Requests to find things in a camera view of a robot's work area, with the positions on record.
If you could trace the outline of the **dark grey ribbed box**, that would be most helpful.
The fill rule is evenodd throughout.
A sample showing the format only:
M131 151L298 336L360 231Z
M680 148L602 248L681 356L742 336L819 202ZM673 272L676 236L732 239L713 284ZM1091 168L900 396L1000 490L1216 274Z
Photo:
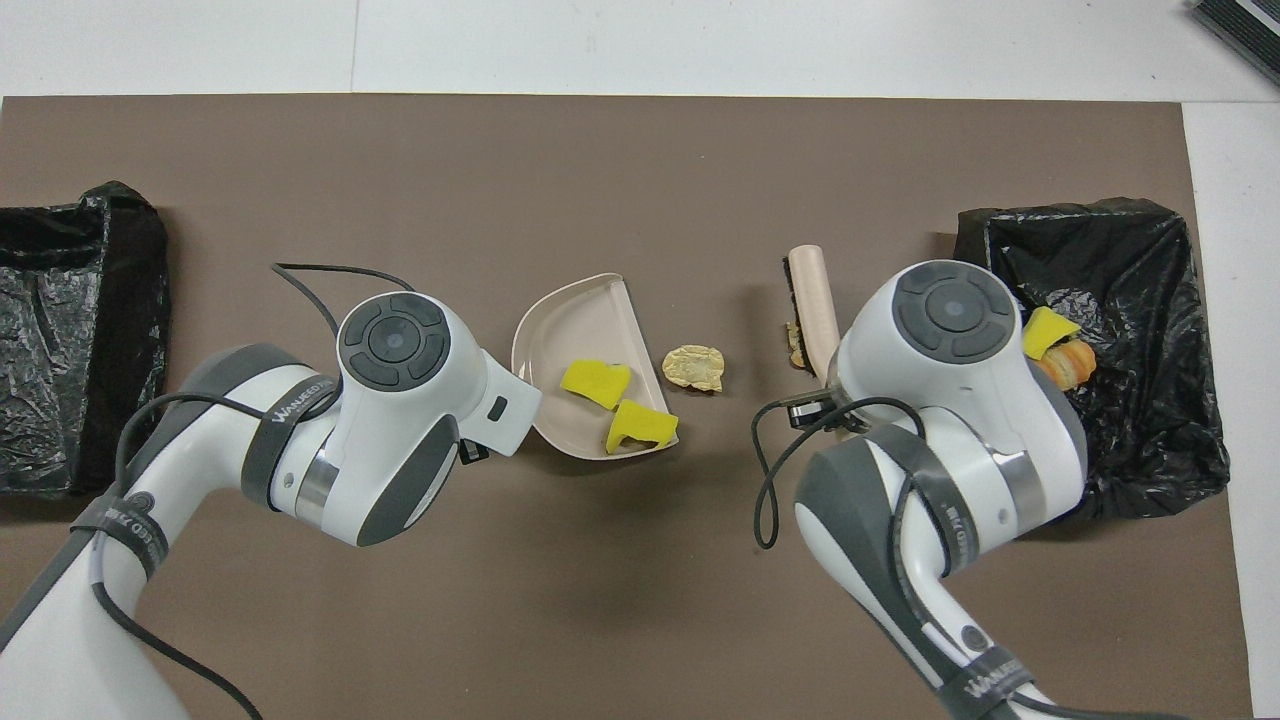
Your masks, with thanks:
M1280 87L1280 0L1188 0L1206 29Z

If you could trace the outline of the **blocky yellow sponge piece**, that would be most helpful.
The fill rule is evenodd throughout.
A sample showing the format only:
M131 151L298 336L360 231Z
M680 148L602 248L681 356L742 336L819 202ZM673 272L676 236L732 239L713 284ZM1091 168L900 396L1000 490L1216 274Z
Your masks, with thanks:
M611 364L598 359L576 359L564 370L559 387L588 398L604 410L620 406L630 382L631 369L625 364Z

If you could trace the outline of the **bin lined with black bag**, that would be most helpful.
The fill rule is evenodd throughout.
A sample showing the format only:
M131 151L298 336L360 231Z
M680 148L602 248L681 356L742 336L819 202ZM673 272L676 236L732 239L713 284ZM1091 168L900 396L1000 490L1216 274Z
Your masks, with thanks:
M0 496L95 495L164 386L169 236L111 181L72 204L0 208Z
M1222 492L1230 456L1187 220L1146 199L963 211L954 258L1024 313L1080 327L1097 368L1065 396L1082 420L1082 519L1179 514Z

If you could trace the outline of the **notched yellow sponge piece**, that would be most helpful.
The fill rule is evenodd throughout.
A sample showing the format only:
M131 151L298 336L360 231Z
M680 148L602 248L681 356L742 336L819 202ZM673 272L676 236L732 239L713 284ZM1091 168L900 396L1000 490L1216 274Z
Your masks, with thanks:
M677 441L678 418L622 400L605 433L609 456L667 448Z

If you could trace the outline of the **pale bread chunk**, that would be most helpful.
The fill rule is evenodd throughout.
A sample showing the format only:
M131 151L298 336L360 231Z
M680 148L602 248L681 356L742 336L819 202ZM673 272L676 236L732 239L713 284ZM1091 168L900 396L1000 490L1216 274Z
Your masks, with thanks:
M660 369L677 387L709 393L723 391L724 355L716 347L681 345L668 351Z

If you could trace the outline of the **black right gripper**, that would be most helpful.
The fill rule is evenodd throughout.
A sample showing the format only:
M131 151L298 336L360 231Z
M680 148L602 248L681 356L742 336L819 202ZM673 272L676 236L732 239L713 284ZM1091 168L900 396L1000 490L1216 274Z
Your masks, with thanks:
M804 393L788 398L785 402L788 424L795 430L805 430L819 427L823 430L844 425L842 416L833 416L824 420L824 416L838 409L838 402L832 393Z

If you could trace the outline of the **beige hand brush black bristles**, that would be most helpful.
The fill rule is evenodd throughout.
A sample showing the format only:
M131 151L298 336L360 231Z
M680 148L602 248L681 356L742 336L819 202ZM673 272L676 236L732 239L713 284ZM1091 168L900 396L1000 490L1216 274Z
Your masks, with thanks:
M795 318L803 329L809 372L819 386L827 386L835 372L832 361L842 333L835 311L826 255L817 245L800 245L783 258L783 273Z

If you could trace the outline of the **brown table mat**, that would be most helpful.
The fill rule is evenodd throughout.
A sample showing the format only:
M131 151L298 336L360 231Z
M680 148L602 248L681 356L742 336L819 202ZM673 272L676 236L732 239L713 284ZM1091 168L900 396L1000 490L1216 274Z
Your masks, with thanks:
M526 309L603 272L653 357L700 343L724 391L667 389L678 443L582 462L530 434L461 466L367 550L211 495L140 621L268 720L943 720L783 511L753 539L749 436L804 391L782 256L826 251L842 325L947 258L957 214L1149 199L1196 222L1162 104L408 95L8 97L0 208L120 181L170 236L172 357L274 342L332 373L271 263L398 275L503 363Z

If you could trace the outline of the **beige plastic dustpan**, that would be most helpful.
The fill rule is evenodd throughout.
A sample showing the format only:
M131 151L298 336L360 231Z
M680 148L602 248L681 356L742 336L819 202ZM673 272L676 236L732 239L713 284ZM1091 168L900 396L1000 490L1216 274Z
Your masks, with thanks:
M618 447L609 451L607 439L618 413L561 386L564 373L579 360L626 366L630 380L621 401L654 413L669 411L628 288L617 273L577 281L536 301L515 332L511 368L520 379L541 391L534 427L547 443L567 456L621 460L678 443L673 432L648 432L621 436Z

